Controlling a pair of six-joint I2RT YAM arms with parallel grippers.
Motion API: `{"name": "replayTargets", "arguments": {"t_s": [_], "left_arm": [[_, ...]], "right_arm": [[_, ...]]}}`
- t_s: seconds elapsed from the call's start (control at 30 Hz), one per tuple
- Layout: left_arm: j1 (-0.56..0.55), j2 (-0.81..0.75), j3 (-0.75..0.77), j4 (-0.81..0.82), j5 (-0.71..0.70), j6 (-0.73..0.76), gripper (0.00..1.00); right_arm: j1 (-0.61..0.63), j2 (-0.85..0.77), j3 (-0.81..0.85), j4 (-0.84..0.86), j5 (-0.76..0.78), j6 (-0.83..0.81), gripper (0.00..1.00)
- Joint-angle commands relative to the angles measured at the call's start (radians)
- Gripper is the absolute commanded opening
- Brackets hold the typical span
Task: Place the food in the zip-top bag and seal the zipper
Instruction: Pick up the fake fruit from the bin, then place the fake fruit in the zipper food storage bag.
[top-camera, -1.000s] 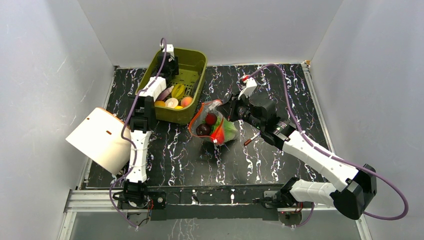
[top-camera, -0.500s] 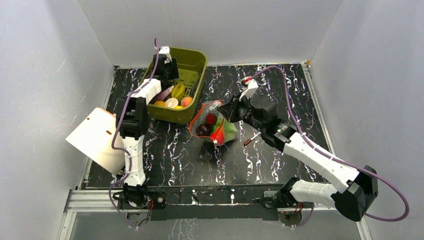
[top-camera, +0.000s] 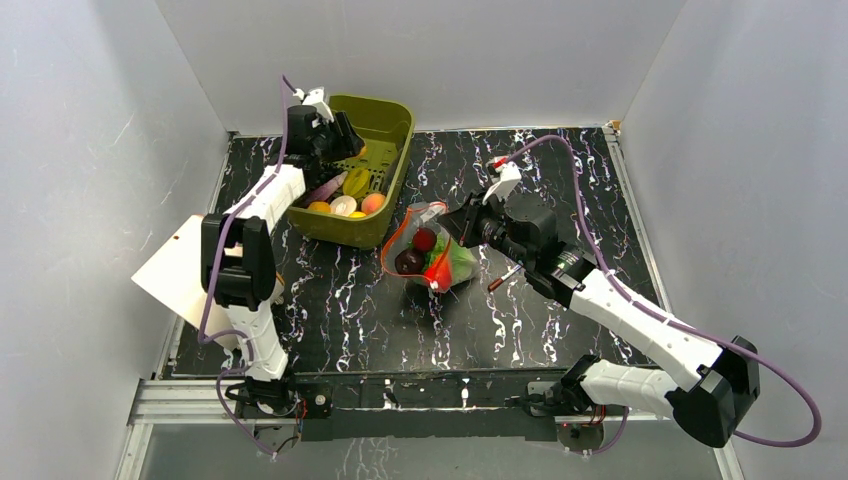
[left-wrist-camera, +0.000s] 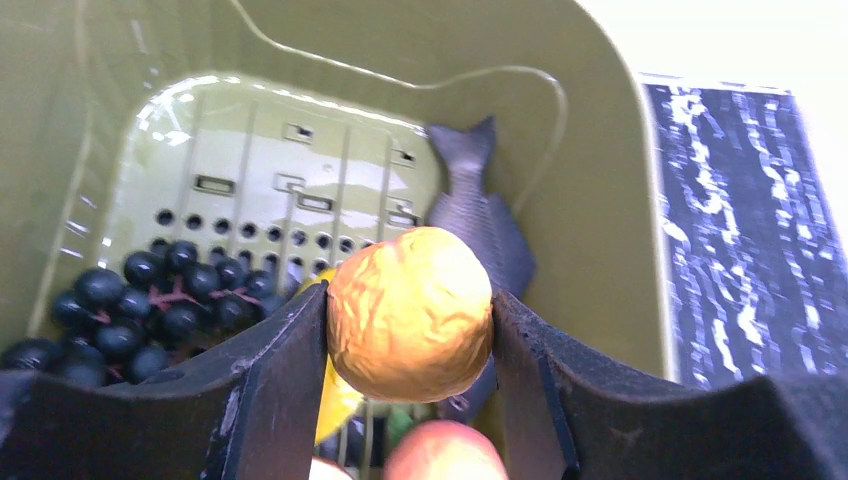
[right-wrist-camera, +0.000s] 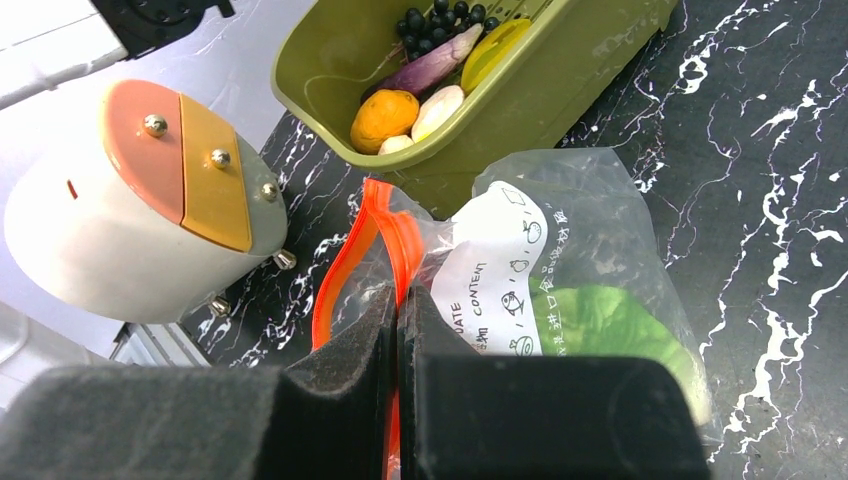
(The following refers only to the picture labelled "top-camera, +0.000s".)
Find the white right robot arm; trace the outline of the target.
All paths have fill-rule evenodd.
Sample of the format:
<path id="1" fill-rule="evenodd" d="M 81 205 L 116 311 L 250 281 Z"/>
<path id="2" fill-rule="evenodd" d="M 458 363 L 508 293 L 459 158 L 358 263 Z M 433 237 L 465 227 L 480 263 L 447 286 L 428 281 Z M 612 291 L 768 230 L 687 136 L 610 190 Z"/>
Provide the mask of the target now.
<path id="1" fill-rule="evenodd" d="M 479 192 L 439 220 L 463 246 L 487 245 L 520 264 L 540 295 L 623 338 L 655 368 L 616 365 L 586 355 L 545 402 L 577 414 L 619 405 L 673 419 L 709 447 L 725 446 L 759 395 L 755 347 L 699 336 L 605 273 L 598 259 L 559 236 L 557 217 L 531 194 L 506 201 Z"/>

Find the green lettuce toy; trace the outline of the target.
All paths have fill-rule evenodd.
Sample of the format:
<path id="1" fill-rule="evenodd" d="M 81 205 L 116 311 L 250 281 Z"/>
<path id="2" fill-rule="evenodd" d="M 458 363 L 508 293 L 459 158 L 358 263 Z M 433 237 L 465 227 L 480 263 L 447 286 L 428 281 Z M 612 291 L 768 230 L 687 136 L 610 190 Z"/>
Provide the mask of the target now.
<path id="1" fill-rule="evenodd" d="M 438 234 L 435 248 L 426 253 L 424 272 L 440 255 L 447 253 L 453 268 L 453 284 L 451 287 L 465 282 L 476 275 L 478 262 L 473 253 L 466 247 L 459 246 L 448 234 Z"/>

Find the yellow starfruit toy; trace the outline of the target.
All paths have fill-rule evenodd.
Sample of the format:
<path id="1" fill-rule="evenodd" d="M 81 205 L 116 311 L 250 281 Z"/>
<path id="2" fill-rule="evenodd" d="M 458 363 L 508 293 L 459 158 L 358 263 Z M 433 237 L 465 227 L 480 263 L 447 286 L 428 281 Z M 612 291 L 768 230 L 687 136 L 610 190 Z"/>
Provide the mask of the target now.
<path id="1" fill-rule="evenodd" d="M 342 184 L 342 193 L 354 199 L 363 198 L 371 183 L 371 172 L 363 167 L 350 170 Z"/>

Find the dark brown plum toy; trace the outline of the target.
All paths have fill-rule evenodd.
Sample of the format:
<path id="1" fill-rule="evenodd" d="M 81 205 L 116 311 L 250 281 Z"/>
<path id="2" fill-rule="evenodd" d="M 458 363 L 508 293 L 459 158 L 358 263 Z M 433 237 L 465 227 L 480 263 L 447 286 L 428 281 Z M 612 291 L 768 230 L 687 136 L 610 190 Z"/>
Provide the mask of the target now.
<path id="1" fill-rule="evenodd" d="M 415 248 L 406 248 L 394 260 L 395 270 L 400 275 L 421 274 L 426 264 L 426 254 Z"/>

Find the clear zip bag orange zipper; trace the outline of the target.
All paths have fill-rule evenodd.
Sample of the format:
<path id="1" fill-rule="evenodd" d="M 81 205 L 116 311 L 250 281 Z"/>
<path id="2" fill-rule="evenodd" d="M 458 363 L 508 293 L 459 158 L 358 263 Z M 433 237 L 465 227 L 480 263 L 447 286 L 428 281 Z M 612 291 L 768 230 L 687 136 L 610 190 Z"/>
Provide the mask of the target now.
<path id="1" fill-rule="evenodd" d="M 382 248 L 383 270 L 434 293 L 445 293 L 475 278 L 479 262 L 441 225 L 439 221 L 446 213 L 443 202 L 410 206 L 400 227 Z"/>

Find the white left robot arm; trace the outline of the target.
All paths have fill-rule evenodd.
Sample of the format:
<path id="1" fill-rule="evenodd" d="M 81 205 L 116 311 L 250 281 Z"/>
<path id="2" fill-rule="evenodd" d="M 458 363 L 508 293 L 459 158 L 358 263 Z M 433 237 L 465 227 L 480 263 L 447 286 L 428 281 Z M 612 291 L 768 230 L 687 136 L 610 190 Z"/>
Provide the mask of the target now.
<path id="1" fill-rule="evenodd" d="M 260 401 L 275 416 L 294 411 L 299 391 L 284 379 L 288 354 L 274 324 L 277 270 L 271 233 L 290 206 L 337 176 L 339 162 L 364 148 L 346 113 L 292 106 L 276 162 L 235 205 L 201 222 L 200 281 L 206 300 L 198 340 L 206 344 L 234 336 L 245 363 L 248 401 Z"/>

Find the red strawberry toy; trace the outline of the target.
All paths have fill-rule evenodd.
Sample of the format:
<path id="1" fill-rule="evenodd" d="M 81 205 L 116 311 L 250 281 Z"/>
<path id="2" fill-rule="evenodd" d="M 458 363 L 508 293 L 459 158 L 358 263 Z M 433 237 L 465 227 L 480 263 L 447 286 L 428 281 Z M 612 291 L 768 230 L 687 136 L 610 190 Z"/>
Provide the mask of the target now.
<path id="1" fill-rule="evenodd" d="M 444 293 L 453 284 L 453 268 L 447 253 L 436 258 L 424 272 L 425 285 L 432 291 Z"/>

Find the dark red cherry toy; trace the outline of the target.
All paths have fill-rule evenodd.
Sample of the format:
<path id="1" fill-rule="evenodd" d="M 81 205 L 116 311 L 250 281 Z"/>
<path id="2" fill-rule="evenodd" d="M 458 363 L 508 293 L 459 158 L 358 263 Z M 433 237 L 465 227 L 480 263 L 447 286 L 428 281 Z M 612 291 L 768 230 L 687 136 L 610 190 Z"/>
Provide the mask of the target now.
<path id="1" fill-rule="evenodd" d="M 421 253 L 429 253 L 435 248 L 437 241 L 438 235 L 434 230 L 421 227 L 413 235 L 412 246 Z"/>

